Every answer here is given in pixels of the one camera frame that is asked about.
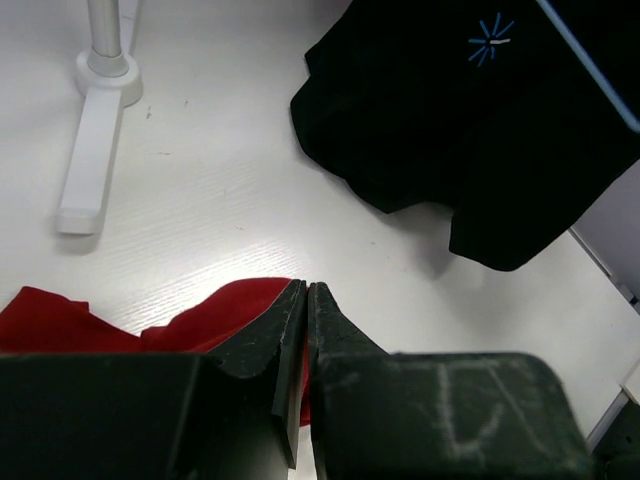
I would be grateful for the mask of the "blue wire hanger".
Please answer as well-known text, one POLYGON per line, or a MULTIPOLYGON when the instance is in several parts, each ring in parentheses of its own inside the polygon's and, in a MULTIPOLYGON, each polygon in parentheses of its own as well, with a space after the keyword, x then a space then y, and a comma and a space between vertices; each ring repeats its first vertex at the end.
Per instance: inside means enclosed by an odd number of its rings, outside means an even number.
POLYGON ((554 9, 552 4, 547 0, 537 0, 536 3, 544 12, 559 35, 563 38, 567 46, 574 53, 584 69, 588 72, 593 81, 598 85, 602 93, 611 103, 611 105, 622 118, 627 127, 632 132, 639 133, 639 118, 634 114, 633 110, 630 109, 629 106, 624 102, 623 98, 618 94, 613 85, 603 74, 599 66, 594 62, 591 55, 580 43, 571 29, 562 20, 561 16, 554 9))

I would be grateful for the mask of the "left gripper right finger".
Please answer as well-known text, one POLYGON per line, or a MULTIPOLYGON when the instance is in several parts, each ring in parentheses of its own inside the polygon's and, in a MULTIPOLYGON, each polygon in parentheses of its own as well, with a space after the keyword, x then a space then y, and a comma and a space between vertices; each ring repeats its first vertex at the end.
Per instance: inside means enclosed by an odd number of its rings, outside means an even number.
POLYGON ((518 352, 390 354, 308 300, 311 441, 321 479, 589 479, 559 378, 518 352))

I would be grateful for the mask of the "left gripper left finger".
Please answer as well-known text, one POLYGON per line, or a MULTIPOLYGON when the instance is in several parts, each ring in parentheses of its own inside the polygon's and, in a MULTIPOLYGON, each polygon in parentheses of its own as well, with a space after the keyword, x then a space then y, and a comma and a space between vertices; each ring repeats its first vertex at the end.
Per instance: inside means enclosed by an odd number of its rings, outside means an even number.
POLYGON ((204 353, 1 351, 5 479, 284 479, 304 409, 306 285, 204 353))

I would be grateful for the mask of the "red t shirt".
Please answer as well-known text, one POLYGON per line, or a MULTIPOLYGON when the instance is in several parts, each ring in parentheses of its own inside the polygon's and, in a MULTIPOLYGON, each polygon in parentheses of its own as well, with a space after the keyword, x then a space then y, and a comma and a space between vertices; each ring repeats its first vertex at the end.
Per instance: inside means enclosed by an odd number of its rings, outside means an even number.
POLYGON ((27 353, 204 353, 275 304, 289 278, 233 281, 164 326, 128 333, 94 315, 90 305, 23 287, 1 311, 1 351, 27 353))

